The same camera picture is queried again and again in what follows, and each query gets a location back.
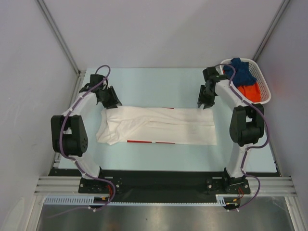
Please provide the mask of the white t shirt red print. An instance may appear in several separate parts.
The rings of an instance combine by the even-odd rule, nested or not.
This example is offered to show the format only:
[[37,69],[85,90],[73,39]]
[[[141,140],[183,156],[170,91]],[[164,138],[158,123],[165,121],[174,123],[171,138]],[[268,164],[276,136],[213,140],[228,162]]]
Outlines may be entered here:
[[211,109],[144,108],[119,106],[104,109],[97,142],[158,142],[186,145],[216,145]]

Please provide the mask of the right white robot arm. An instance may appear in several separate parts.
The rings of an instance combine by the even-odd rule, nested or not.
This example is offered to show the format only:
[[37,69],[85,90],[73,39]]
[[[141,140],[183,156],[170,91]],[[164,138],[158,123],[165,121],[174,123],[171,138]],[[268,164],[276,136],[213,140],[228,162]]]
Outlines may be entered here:
[[236,194],[244,191],[250,193],[245,161],[250,149],[264,135],[264,108],[260,103],[250,103],[244,99],[227,75],[220,74],[216,67],[203,70],[205,83],[201,85],[197,101],[198,107],[209,109],[219,96],[231,109],[230,138],[233,141],[231,158],[222,172],[220,179],[206,180],[208,194]]

